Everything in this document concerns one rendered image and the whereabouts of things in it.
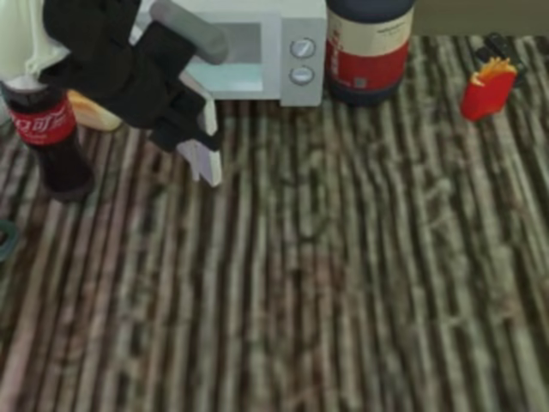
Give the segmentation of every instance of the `striped wood surface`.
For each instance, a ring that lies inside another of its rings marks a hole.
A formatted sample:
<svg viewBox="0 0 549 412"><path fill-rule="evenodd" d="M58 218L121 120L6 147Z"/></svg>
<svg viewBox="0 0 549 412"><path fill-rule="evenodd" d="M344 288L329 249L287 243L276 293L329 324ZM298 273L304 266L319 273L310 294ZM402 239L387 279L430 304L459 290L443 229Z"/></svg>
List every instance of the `striped wood surface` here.
<svg viewBox="0 0 549 412"><path fill-rule="evenodd" d="M226 181L134 130L48 201L1 130L2 412L549 410L549 40L468 124L478 39L415 38L377 109L220 105Z"/></svg>

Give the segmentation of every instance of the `toy french fries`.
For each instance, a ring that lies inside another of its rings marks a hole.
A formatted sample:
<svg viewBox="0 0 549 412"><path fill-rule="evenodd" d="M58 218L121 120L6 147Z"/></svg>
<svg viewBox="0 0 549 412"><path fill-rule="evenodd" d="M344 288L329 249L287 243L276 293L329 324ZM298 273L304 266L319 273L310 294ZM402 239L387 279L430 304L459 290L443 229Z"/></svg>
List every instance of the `toy french fries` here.
<svg viewBox="0 0 549 412"><path fill-rule="evenodd" d="M516 79L509 59L491 58L469 80L462 99L462 116L476 121L502 110Z"/></svg>

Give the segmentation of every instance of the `red french fry box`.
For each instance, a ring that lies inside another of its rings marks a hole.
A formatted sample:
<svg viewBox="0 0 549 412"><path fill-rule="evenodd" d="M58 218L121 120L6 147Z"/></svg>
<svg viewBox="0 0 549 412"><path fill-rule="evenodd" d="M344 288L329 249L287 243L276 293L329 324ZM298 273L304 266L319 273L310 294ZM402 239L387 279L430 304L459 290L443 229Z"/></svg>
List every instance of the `red french fry box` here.
<svg viewBox="0 0 549 412"><path fill-rule="evenodd" d="M476 121L497 113L505 107L516 79L516 70L507 65L505 71L481 70L471 76L462 99L462 116Z"/></svg>

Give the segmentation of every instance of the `soda bottle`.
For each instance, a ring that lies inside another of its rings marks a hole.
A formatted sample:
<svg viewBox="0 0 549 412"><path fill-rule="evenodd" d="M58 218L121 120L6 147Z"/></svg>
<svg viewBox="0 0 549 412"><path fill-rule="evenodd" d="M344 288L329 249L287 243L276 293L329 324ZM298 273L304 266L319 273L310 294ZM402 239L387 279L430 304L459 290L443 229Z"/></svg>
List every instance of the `soda bottle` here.
<svg viewBox="0 0 549 412"><path fill-rule="evenodd" d="M75 114L64 90L49 86L16 90L0 83L21 140L34 154L49 195L79 202L95 186L94 170L78 140Z"/></svg>

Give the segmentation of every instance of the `red and white label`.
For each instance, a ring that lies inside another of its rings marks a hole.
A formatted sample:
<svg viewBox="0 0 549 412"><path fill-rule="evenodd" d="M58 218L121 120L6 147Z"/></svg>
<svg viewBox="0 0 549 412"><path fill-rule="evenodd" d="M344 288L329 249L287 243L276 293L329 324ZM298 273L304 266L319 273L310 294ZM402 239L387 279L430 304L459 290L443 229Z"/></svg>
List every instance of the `red and white label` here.
<svg viewBox="0 0 549 412"><path fill-rule="evenodd" d="M329 11L326 70L347 88L382 90L404 74L413 8L384 23L349 21Z"/></svg>
<svg viewBox="0 0 549 412"><path fill-rule="evenodd" d="M47 112L24 114L10 110L9 114L21 140L38 146L61 142L76 127L75 114L66 98Z"/></svg>

